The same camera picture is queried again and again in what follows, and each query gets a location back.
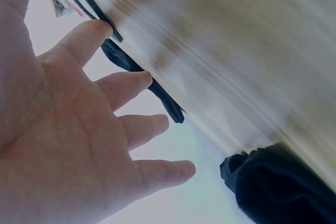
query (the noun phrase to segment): blurred surface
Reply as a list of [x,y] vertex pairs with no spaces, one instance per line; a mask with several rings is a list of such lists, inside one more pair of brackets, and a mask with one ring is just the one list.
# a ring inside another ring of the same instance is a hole
[[285,142],[336,191],[336,0],[96,0],[227,155]]

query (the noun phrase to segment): hand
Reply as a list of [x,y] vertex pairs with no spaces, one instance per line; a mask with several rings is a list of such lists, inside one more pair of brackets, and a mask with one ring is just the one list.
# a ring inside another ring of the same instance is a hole
[[83,23],[35,57],[24,25],[28,1],[0,0],[0,222],[97,223],[190,179],[190,162],[129,156],[168,128],[166,116],[113,114],[151,75],[116,73],[93,83],[82,71],[111,27]]

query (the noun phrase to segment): pinky finger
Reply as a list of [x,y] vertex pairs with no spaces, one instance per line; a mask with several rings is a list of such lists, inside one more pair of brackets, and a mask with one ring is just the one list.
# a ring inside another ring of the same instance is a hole
[[140,198],[164,188],[181,185],[191,179],[195,165],[190,161],[136,161],[141,176]]

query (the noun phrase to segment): black cloth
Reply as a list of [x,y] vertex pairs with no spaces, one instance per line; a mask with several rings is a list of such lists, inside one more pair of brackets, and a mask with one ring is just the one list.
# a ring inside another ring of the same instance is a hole
[[[117,66],[131,72],[143,71],[143,69],[111,39],[107,39],[101,48],[109,60]],[[181,107],[167,94],[157,81],[153,80],[153,84],[148,89],[161,99],[164,107],[167,109],[175,123],[184,122]]]
[[336,223],[336,195],[281,145],[229,157],[220,171],[257,224]]

